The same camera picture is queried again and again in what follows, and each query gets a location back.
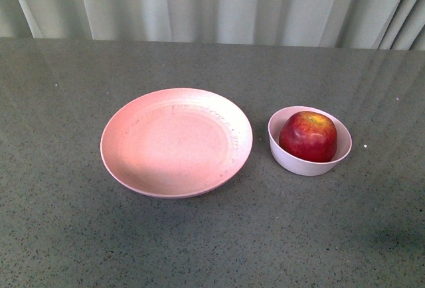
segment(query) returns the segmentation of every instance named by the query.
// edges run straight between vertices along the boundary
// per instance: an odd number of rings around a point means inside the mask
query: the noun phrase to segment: small white bowl
[[[279,146],[279,134],[282,127],[291,115],[300,111],[314,111],[324,114],[335,124],[338,134],[338,146],[332,161],[325,163],[305,161],[289,154]],[[350,153],[353,144],[349,131],[337,118],[324,111],[310,107],[294,106],[277,111],[268,122],[268,134],[270,138],[270,148],[275,160],[288,171],[309,177],[321,175],[332,169]]]

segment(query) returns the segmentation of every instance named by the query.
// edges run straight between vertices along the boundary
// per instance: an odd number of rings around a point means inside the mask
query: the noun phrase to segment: speckled countertop
[[[100,136],[176,87],[237,104],[254,143],[183,200],[116,182]],[[2,287],[423,287],[425,52],[0,39]],[[353,137],[318,177],[273,159],[267,122],[323,109]]]

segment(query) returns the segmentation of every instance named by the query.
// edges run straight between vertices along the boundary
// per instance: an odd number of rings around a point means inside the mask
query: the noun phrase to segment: apple skin
[[[300,111],[282,127],[279,146],[299,159],[330,162],[337,152],[337,129],[326,115]]]

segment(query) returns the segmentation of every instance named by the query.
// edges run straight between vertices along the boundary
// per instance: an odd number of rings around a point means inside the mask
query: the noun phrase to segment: white curtain
[[[425,0],[0,0],[0,36],[425,50]]]

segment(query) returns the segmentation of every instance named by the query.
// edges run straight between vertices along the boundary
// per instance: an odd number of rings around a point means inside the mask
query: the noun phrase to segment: pink plate
[[[228,181],[246,162],[252,129],[212,92],[166,89],[131,101],[109,120],[100,152],[111,175],[144,195],[184,198]]]

